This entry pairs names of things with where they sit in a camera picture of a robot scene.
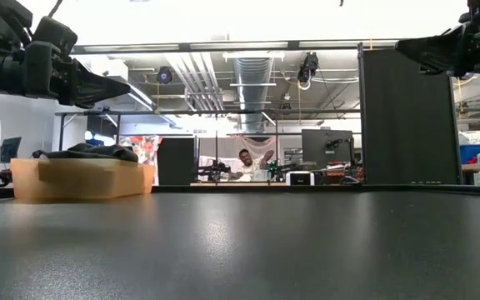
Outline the grey hanging cloth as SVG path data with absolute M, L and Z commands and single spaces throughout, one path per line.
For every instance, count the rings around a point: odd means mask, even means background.
M 232 135 L 227 137 L 201 137 L 199 139 L 198 165 L 209 166 L 214 160 L 228 165 L 232 170 L 242 167 L 239 158 L 241 150 L 246 149 L 253 160 L 261 158 L 268 151 L 273 151 L 272 159 L 278 153 L 275 137 L 251 137 Z

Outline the floral cloth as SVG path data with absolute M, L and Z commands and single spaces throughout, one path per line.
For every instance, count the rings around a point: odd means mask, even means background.
M 138 162 L 147 165 L 156 165 L 158 149 L 163 138 L 158 135 L 121 137 L 119 144 L 132 148 L 138 157 Z

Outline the white box device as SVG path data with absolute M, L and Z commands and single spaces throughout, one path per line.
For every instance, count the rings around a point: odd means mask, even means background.
M 287 186 L 314 186 L 315 175 L 309 171 L 291 171 L 285 175 Z

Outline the black divider panel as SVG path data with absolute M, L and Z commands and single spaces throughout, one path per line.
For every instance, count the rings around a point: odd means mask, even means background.
M 453 85 L 392 49 L 357 50 L 364 181 L 459 184 Z

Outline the orange plastic basket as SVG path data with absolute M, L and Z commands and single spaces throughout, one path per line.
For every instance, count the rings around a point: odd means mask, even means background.
M 111 199 L 150 193 L 153 165 L 113 158 L 14 158 L 18 199 Z

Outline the person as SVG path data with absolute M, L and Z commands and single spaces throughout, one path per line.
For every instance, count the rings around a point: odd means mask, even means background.
M 273 155 L 274 151 L 268 150 L 263 156 L 252 158 L 251 153 L 247 149 L 242 149 L 239 152 L 239 159 L 242 162 L 242 167 L 237 172 L 231 172 L 229 178 L 240 182 L 251 182 L 257 171 L 267 169 L 268 161 Z

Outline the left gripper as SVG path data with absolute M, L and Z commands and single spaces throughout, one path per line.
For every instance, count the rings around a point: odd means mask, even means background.
M 92 109 L 95 103 L 128 94 L 125 82 L 97 75 L 74 58 L 63 56 L 49 42 L 34 41 L 25 48 L 22 63 L 23 95 L 56 99 Z

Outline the black desk frame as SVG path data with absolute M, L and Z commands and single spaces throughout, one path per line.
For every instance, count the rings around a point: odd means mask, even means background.
M 58 110 L 54 117 L 52 149 L 66 150 L 78 143 L 113 145 L 119 141 L 120 123 L 121 117 L 115 112 Z

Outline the blue storage bin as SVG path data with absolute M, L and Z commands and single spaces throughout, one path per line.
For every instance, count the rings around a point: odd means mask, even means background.
M 461 164 L 475 163 L 475 159 L 480 153 L 480 144 L 463 144 L 459 147 Z

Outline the black cabinet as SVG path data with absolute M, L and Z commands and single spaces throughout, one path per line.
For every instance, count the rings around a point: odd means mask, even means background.
M 189 186 L 194 179 L 194 139 L 165 137 L 157 150 L 160 185 Z

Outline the black table frame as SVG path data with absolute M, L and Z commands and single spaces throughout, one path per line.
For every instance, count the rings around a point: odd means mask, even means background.
M 283 203 L 306 201 L 337 201 L 360 199 L 389 199 L 407 201 L 424 198 L 428 201 L 480 201 L 480 187 L 468 185 L 332 185 L 332 186 L 286 186 L 264 184 L 224 184 L 195 186 L 159 186 L 150 193 L 136 196 L 99 199 L 19 198 L 10 187 L 0 188 L 0 202 L 23 204 L 62 203 L 115 203 L 129 200 L 174 200 L 184 199 L 212 201 L 277 201 Z

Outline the black towel white tag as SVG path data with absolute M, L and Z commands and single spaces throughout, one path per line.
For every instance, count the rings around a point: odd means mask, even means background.
M 47 159 L 115 159 L 125 162 L 138 163 L 138 155 L 132 147 L 120 145 L 93 146 L 87 143 L 78 143 L 67 150 L 46 152 L 37 150 L 32 153 L 33 158 Z

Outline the silver ventilation duct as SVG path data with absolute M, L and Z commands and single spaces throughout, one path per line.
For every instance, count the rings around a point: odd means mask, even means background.
M 256 111 L 265 107 L 268 95 L 273 58 L 235 58 L 233 65 L 237 79 L 237 95 L 242 110 Z M 247 133 L 261 133 L 264 130 L 261 113 L 240 114 L 241 129 Z

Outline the small black monitor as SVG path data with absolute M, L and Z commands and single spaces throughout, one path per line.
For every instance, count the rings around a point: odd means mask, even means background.
M 13 158 L 18 156 L 21 140 L 21 137 L 12 137 L 2 141 L 2 146 L 0 147 L 0 163 L 10 163 Z

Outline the black computer monitor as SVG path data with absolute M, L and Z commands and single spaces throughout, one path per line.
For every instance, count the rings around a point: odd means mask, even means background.
M 354 138 L 351 131 L 326 129 L 302 130 L 302 160 L 320 168 L 330 163 L 353 160 Z

